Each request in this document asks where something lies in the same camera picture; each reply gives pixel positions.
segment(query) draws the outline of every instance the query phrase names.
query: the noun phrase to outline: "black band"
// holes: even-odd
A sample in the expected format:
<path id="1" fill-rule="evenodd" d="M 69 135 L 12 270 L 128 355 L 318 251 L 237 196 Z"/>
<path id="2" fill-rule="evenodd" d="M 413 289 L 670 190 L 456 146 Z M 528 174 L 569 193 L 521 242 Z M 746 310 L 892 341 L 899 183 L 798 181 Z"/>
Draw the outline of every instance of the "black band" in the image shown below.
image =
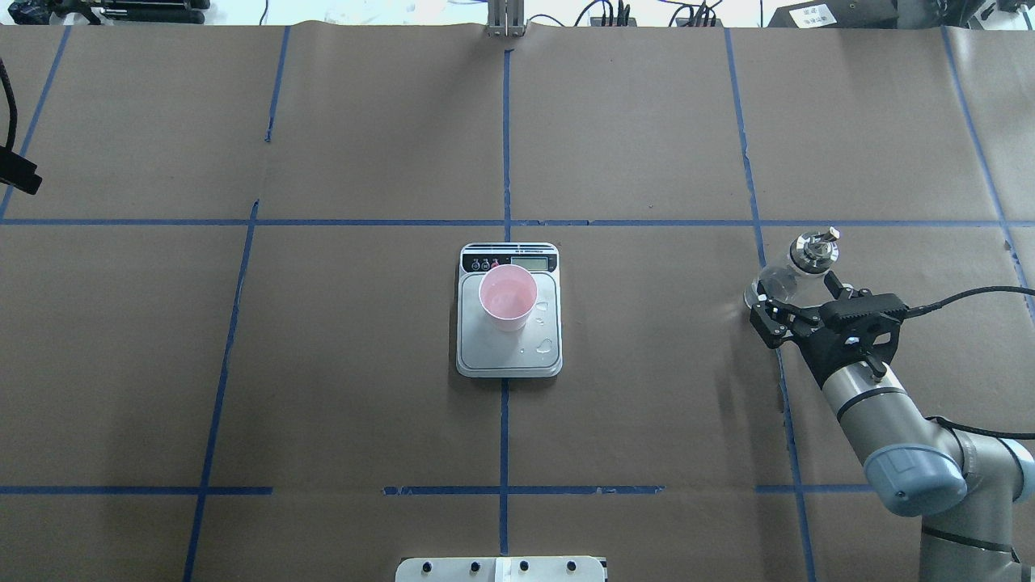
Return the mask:
<path id="1" fill-rule="evenodd" d="M 945 540 L 946 542 L 953 542 L 955 544 L 963 544 L 964 546 L 970 546 L 972 548 L 979 548 L 981 550 L 989 550 L 993 552 L 1003 552 L 1005 554 L 1010 554 L 1013 552 L 1013 546 L 1007 546 L 1006 544 L 996 544 L 995 542 L 985 542 L 984 540 L 975 540 L 973 537 L 967 537 L 966 535 L 956 535 L 955 533 L 949 533 L 947 531 L 941 531 L 933 527 L 923 526 L 920 531 L 931 537 L 938 537 L 940 540 Z"/>
<path id="2" fill-rule="evenodd" d="M 883 388 L 874 388 L 871 390 L 864 391 L 861 395 L 855 395 L 848 402 L 842 404 L 840 409 L 837 411 L 837 421 L 840 423 L 840 417 L 844 416 L 846 412 L 848 412 L 849 408 L 852 408 L 856 404 L 859 404 L 860 402 L 866 400 L 869 397 L 887 395 L 887 394 L 904 395 L 906 394 L 906 390 L 899 388 L 898 386 L 884 386 Z"/>

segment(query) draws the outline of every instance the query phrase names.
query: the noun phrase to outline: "cup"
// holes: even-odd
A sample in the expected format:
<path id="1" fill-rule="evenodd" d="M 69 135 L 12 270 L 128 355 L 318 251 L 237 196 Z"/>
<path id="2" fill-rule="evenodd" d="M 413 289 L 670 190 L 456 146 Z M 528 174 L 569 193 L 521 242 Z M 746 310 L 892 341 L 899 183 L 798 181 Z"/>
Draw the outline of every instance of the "cup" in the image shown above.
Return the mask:
<path id="1" fill-rule="evenodd" d="M 481 278 L 478 300 L 490 320 L 502 331 L 525 327 L 539 291 L 532 273 L 518 265 L 493 267 Z"/>

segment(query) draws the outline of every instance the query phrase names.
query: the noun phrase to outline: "sticker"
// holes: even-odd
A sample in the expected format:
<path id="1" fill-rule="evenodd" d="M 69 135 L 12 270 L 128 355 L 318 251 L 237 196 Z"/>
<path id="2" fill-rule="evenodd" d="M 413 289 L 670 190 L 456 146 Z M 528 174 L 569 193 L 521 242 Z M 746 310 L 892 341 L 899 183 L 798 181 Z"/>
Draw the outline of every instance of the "sticker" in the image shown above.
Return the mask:
<path id="1" fill-rule="evenodd" d="M 806 6 L 791 10 L 789 13 L 794 19 L 794 24 L 798 25 L 798 28 L 816 28 L 818 26 L 837 23 L 837 19 L 834 18 L 826 4 Z"/>

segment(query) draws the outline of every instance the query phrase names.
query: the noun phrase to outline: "metal weighing plate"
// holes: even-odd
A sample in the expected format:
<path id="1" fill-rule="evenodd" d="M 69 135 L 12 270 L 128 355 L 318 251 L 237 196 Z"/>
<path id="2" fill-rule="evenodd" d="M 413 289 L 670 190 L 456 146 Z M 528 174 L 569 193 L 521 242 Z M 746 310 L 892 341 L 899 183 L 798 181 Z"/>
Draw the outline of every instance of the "metal weighing plate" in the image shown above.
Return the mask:
<path id="1" fill-rule="evenodd" d="M 544 378 L 556 376 L 561 354 L 561 290 L 549 272 L 533 271 L 539 296 L 525 327 L 497 329 L 478 301 L 484 273 L 460 280 L 456 310 L 456 370 L 472 378 Z"/>
<path id="2" fill-rule="evenodd" d="M 590 556 L 409 558 L 395 582 L 607 582 L 607 561 Z"/>

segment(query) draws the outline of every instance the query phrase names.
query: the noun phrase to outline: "white bracket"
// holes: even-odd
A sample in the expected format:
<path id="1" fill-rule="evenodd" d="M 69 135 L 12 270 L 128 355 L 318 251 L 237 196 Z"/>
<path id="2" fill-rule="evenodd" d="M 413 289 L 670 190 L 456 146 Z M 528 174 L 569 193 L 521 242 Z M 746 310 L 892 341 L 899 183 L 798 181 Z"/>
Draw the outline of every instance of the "white bracket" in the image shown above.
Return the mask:
<path id="1" fill-rule="evenodd" d="M 608 582 L 607 564 L 591 556 L 408 558 L 395 582 Z"/>
<path id="2" fill-rule="evenodd" d="M 490 36 L 525 36 L 525 0 L 489 0 Z"/>

